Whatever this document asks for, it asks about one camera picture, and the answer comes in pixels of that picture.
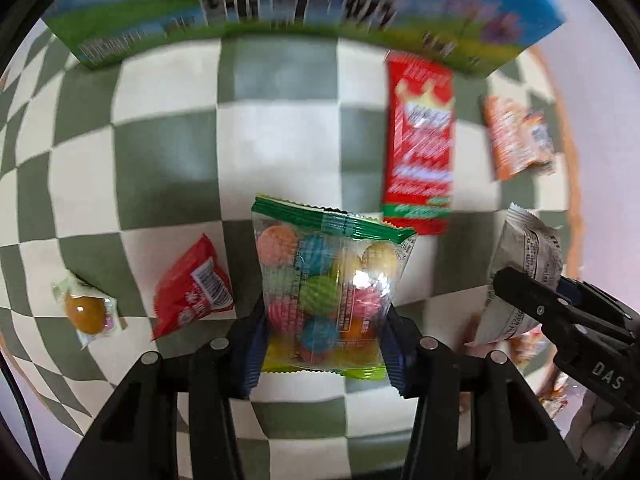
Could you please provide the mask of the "cardboard box with landscape print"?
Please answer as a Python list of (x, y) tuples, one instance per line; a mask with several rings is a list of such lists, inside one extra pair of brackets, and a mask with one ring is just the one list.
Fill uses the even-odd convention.
[(85, 66), (236, 34), (340, 37), (486, 76), (562, 25), (552, 0), (54, 0), (44, 22)]

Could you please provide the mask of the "colourful gumball candy bag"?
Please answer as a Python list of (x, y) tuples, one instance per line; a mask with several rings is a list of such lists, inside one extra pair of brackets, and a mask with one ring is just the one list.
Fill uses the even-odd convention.
[(380, 380), (378, 338), (418, 234), (378, 218), (269, 195), (252, 205), (267, 373)]

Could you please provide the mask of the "tall red spicy snack packet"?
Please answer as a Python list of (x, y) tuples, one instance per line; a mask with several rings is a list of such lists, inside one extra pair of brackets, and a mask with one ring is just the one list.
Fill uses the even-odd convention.
[(399, 51), (388, 52), (385, 64), (390, 99), (383, 218), (420, 235), (440, 235), (452, 207), (452, 73)]

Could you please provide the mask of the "orange panda snack packet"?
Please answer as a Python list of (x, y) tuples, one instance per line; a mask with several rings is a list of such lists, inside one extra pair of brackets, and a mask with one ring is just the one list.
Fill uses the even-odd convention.
[(482, 109), (499, 181), (529, 168), (554, 173), (555, 148), (542, 110), (494, 94), (484, 97)]

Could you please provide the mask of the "green white checkered tablecloth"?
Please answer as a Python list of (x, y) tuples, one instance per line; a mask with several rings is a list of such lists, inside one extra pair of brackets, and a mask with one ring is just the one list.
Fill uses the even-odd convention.
[[(243, 37), (189, 42), (85, 70), (46, 29), (16, 52), (1, 90), (1, 333), (18, 370), (62, 427), (89, 428), (146, 350), (191, 353), (223, 335), (260, 287), (250, 206), (258, 193), (374, 216), (387, 125), (386, 52), (346, 40)], [(416, 241), (396, 301), (455, 345), (482, 310), (486, 272), (511, 203), (560, 230), (580, 228), (566, 133), (540, 59), (521, 54), (488, 79), (454, 76), (454, 195), (448, 230)], [(492, 175), (480, 98), (541, 110), (553, 174)], [(152, 341), (164, 272), (202, 235), (235, 308)], [(125, 328), (81, 345), (51, 284), (71, 270), (115, 297)], [(262, 376), (232, 402), (249, 479), (334, 479), (404, 460), (415, 400), (388, 382), (326, 373)]]

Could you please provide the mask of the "clear wrapped brown jelly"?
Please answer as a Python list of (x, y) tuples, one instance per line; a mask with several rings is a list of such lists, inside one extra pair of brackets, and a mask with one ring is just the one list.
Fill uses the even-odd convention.
[(81, 349), (122, 332), (117, 300), (75, 273), (66, 271), (65, 278), (52, 284), (51, 290), (56, 304), (73, 325)]

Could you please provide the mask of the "grey white printed snack packet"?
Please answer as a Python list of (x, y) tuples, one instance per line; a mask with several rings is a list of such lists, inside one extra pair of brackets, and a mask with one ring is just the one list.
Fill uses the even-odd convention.
[(473, 344), (493, 344), (538, 325), (524, 310), (538, 285), (555, 290), (563, 270), (558, 231), (528, 210), (506, 211), (488, 270), (488, 292)]

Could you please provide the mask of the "small red snack packet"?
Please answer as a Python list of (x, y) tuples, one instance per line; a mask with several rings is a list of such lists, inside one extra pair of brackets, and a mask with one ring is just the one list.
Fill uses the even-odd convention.
[(155, 286), (153, 339), (233, 306), (228, 275), (218, 263), (212, 241), (202, 234)]

